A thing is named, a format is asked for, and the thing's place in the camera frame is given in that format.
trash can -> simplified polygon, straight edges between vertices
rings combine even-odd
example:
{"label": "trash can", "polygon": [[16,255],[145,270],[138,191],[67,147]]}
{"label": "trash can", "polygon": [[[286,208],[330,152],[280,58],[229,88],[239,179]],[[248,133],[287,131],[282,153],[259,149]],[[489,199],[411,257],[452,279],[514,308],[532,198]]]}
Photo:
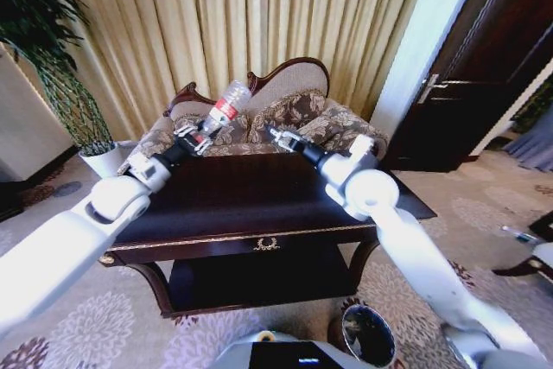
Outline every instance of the trash can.
{"label": "trash can", "polygon": [[328,342],[376,367],[390,365],[396,356],[390,326],[376,310],[363,304],[348,307],[330,322]]}

red bottle label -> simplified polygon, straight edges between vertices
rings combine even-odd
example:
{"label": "red bottle label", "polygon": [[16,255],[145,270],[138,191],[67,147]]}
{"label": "red bottle label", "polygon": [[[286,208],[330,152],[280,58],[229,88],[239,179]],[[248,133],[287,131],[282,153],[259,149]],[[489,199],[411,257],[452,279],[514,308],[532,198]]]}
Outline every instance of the red bottle label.
{"label": "red bottle label", "polygon": [[228,104],[225,99],[220,99],[219,101],[217,101],[217,104],[215,104],[215,108],[225,114],[229,120],[232,120],[238,114],[236,108]]}

carpet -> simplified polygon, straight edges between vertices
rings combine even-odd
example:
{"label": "carpet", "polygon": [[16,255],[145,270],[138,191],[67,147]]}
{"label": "carpet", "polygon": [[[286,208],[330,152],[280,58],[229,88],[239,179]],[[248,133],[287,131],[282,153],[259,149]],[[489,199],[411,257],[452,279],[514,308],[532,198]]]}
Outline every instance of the carpet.
{"label": "carpet", "polygon": [[[524,227],[551,210],[553,174],[522,169],[505,153],[485,151],[455,172],[397,175],[438,213],[423,225],[464,284],[507,310],[553,360],[553,286],[541,277],[496,277],[490,271],[528,257],[530,248],[500,226]],[[0,255],[86,196],[97,180],[78,157],[69,160],[41,184],[40,192],[29,193],[24,213],[0,224]],[[346,259],[353,248],[342,246]],[[170,264],[162,268],[167,272]],[[331,318],[344,304],[357,301],[390,323],[398,344],[394,367],[460,367],[440,335],[438,319],[378,248],[366,264],[356,298],[174,320],[159,316],[148,284],[134,270],[95,264],[47,312],[0,341],[0,369],[203,368],[233,340],[262,328],[326,340]]]}

dark brown door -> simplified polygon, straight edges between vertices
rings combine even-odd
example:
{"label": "dark brown door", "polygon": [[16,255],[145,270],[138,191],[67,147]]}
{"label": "dark brown door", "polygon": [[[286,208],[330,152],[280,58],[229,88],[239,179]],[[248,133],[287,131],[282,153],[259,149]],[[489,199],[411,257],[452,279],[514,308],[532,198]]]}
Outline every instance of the dark brown door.
{"label": "dark brown door", "polygon": [[553,0],[467,0],[386,167],[457,169],[550,60],[552,22]]}

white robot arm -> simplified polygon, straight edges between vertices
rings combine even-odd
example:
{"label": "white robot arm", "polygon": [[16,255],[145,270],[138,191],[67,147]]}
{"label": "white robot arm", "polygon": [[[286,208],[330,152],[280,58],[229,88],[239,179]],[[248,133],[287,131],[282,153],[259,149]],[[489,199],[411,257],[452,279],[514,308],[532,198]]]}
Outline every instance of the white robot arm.
{"label": "white robot arm", "polygon": [[[474,297],[408,212],[397,209],[397,184],[386,173],[364,168],[371,138],[359,136],[349,157],[328,153],[288,131],[270,129],[276,142],[303,154],[327,180],[327,194],[355,219],[369,217],[378,239],[408,283],[446,322],[444,334],[469,367],[498,349],[544,360],[525,331],[503,310]],[[117,235],[149,206],[170,170],[184,156],[210,144],[198,131],[175,132],[177,144],[163,155],[131,161],[130,175],[104,179],[73,209],[60,213],[0,258],[0,337],[54,302],[105,252]]]}
{"label": "white robot arm", "polygon": [[289,131],[269,128],[277,144],[303,154],[327,180],[328,196],[357,220],[377,225],[378,241],[413,290],[445,321],[449,345],[469,367],[487,353],[505,349],[544,360],[526,332],[501,308],[481,301],[462,284],[453,268],[415,217],[396,208],[399,190],[375,166],[374,142],[356,138],[350,156],[326,152]]}

